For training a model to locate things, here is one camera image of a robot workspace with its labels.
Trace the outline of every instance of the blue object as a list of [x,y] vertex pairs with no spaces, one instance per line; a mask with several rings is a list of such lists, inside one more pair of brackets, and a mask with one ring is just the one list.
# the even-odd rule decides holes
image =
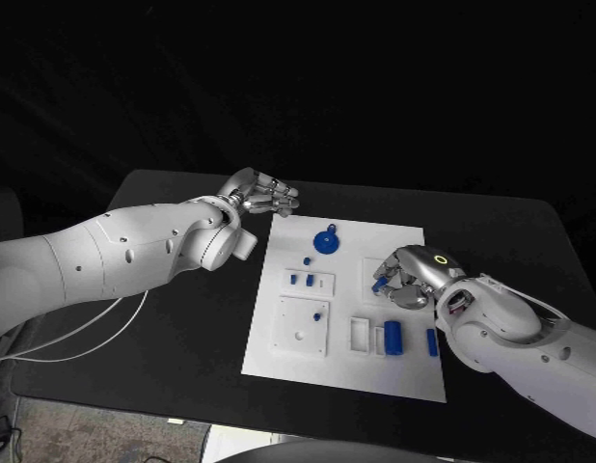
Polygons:
[[326,231],[319,231],[314,236],[314,249],[321,254],[332,254],[339,247],[336,225],[330,224]]
[[378,289],[388,284],[388,279],[385,277],[381,277],[378,279],[378,282],[375,283],[375,285],[372,286],[372,292],[378,292]]
[[437,357],[437,338],[434,337],[434,330],[425,330],[427,335],[427,351],[430,352],[430,357]]
[[402,355],[402,331],[399,321],[383,321],[385,355]]

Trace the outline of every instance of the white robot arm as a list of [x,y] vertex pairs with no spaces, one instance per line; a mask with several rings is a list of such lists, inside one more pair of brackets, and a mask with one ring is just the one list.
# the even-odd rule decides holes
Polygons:
[[[402,287],[386,284],[401,275]],[[468,278],[427,246],[396,249],[373,292],[405,309],[435,301],[437,328],[464,364],[494,372],[517,394],[596,437],[596,331],[489,276]],[[536,315],[522,297],[552,312]]]
[[110,210],[64,231],[0,242],[0,336],[23,321],[79,302],[164,285],[185,270],[247,259],[257,238],[245,211],[298,207],[298,191],[244,169],[215,196]]

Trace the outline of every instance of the robotic hand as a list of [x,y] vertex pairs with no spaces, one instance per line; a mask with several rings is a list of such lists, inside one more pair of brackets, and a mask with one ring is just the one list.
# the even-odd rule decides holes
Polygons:
[[79,302],[164,285],[185,270],[247,259],[257,238],[245,211],[298,207],[298,191],[244,169],[215,196],[110,210],[64,231],[0,243],[0,336],[23,321]]
[[[399,273],[402,287],[388,285]],[[468,278],[448,254],[395,250],[375,272],[373,292],[404,309],[434,299],[437,328],[464,364],[494,372],[517,394],[596,437],[596,331],[487,275]],[[539,316],[523,298],[548,309]]]

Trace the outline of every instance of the black backdrop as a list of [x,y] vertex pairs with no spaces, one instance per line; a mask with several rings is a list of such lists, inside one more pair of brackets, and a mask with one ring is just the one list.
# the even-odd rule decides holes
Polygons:
[[546,200],[596,287],[596,3],[280,3],[0,7],[26,232],[100,213],[133,169],[251,165]]

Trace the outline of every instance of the black table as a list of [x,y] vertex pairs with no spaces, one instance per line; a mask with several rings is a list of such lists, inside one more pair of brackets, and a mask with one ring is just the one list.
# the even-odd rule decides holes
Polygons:
[[[215,194],[224,176],[134,171],[110,209]],[[535,200],[290,182],[307,216],[424,228],[467,272],[484,271],[596,329],[596,295],[559,218]],[[440,334],[447,404],[241,374],[270,214],[245,217],[258,246],[215,272],[176,276],[149,292],[127,331],[65,363],[22,362],[19,395],[251,429],[381,444],[483,461],[589,461],[596,439],[519,397],[494,374],[468,369]],[[41,353],[58,358],[104,340],[140,296],[91,328]],[[108,301],[51,313],[35,342],[72,330]]]

